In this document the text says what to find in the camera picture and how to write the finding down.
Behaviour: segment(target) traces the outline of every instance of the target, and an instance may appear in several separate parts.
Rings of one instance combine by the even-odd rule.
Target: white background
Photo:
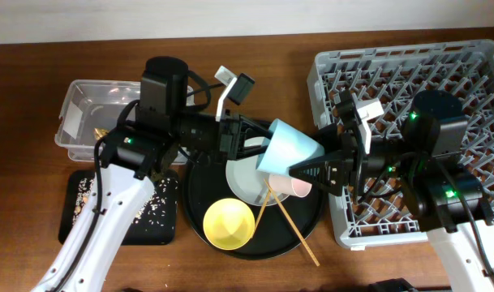
[[[0,0],[0,43],[494,26],[494,0]]]

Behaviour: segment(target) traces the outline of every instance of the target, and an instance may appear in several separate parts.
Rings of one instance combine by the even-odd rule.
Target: green light
[[[446,191],[445,195],[447,196],[447,198],[452,198],[452,197],[456,196],[456,192],[455,191]]]

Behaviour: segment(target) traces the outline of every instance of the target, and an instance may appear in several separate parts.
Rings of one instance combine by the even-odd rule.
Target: yellow bowl
[[[219,200],[207,209],[204,232],[209,242],[230,251],[245,245],[254,234],[254,214],[241,200]]]

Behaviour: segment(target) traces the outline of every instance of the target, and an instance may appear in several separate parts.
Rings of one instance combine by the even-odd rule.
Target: wooden stick
[[[270,191],[270,189],[268,189],[268,191],[266,193],[266,197],[264,198],[263,205],[261,206],[260,213],[257,215],[256,225],[254,226],[254,232],[252,233],[252,237],[254,237],[254,234],[256,233],[257,226],[260,223],[260,219],[261,219],[261,216],[263,215],[264,208],[266,208],[266,204],[268,203],[268,200],[270,199],[271,194],[272,194],[272,192]]]
[[[272,188],[270,187],[270,185],[268,184],[268,182],[266,181],[266,179],[264,180],[264,183],[266,183],[266,185],[267,185],[268,189],[270,190],[270,192],[273,192]],[[290,223],[290,225],[294,229],[295,234],[297,234],[297,237],[299,237],[299,239],[301,240],[301,243],[303,244],[304,248],[306,248],[306,251],[310,255],[310,257],[313,260],[313,262],[315,263],[315,265],[317,267],[320,266],[319,261],[317,260],[317,258],[313,254],[313,251],[311,251],[311,248],[307,245],[307,243],[304,240],[303,236],[299,232],[299,229],[297,229],[297,226],[295,226],[294,221],[292,220],[292,218],[290,218],[290,215],[286,211],[285,207],[283,207],[283,205],[281,204],[281,201],[277,198],[276,195],[273,195],[273,198],[276,200],[276,202],[279,205],[279,208],[281,208],[281,211],[283,212],[283,214],[285,214],[286,220],[288,220],[288,223]]]

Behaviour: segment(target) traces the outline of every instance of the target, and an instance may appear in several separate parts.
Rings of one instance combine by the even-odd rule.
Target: pink object
[[[311,184],[300,179],[287,176],[270,174],[268,183],[274,191],[283,194],[295,195],[299,198],[307,196],[311,191]]]

